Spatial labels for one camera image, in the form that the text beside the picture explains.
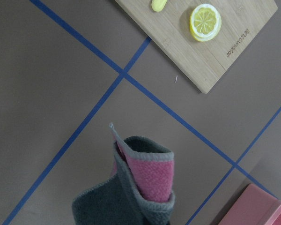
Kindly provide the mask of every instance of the folded towel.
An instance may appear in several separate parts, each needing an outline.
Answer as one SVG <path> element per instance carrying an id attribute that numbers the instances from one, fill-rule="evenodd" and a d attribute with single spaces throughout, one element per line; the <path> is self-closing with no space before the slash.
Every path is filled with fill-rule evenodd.
<path id="1" fill-rule="evenodd" d="M 174 154 L 144 137 L 122 140 L 110 127 L 112 177 L 74 199 L 76 225 L 166 225 L 175 201 Z"/>

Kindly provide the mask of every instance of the gray surface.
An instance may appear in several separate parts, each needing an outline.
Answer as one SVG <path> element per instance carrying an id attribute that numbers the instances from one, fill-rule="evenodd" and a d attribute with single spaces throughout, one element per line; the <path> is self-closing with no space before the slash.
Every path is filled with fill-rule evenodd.
<path id="1" fill-rule="evenodd" d="M 114 1 L 44 3 L 121 68 L 147 37 Z M 277 13 L 207 95 L 153 42 L 129 72 L 234 161 L 281 106 L 276 3 Z M 0 1 L 0 224 L 117 76 L 29 1 Z M 73 224 L 72 199 L 110 175 L 111 121 L 123 138 L 146 136 L 175 152 L 174 225 L 187 222 L 231 167 L 124 79 L 11 224 Z M 240 166 L 281 199 L 281 113 Z M 250 182 L 234 170 L 191 224 L 217 224 Z"/>

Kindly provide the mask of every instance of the gray towel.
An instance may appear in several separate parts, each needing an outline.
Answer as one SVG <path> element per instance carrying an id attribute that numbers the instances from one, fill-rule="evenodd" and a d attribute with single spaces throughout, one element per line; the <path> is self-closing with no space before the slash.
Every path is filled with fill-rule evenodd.
<path id="1" fill-rule="evenodd" d="M 146 141 L 142 137 L 128 138 L 124 142 L 127 140 L 136 143 Z M 144 199 L 116 143 L 113 153 L 117 165 L 116 174 L 74 199 L 72 210 L 76 225 L 168 224 L 175 201 L 173 192 L 166 203 Z"/>

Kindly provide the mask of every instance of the lemon slice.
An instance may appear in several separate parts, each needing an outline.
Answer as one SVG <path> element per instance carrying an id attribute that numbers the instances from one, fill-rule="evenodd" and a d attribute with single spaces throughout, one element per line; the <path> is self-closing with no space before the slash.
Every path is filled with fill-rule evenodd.
<path id="1" fill-rule="evenodd" d="M 209 41 L 220 31 L 222 19 L 216 8 L 210 4 L 197 6 L 190 17 L 190 31 L 197 41 Z"/>

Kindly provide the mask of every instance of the pink container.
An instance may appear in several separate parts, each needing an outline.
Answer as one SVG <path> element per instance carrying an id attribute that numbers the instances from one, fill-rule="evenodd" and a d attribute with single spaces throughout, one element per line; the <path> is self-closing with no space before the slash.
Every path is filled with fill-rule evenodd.
<path id="1" fill-rule="evenodd" d="M 281 225 L 281 201 L 250 184 L 219 225 Z"/>

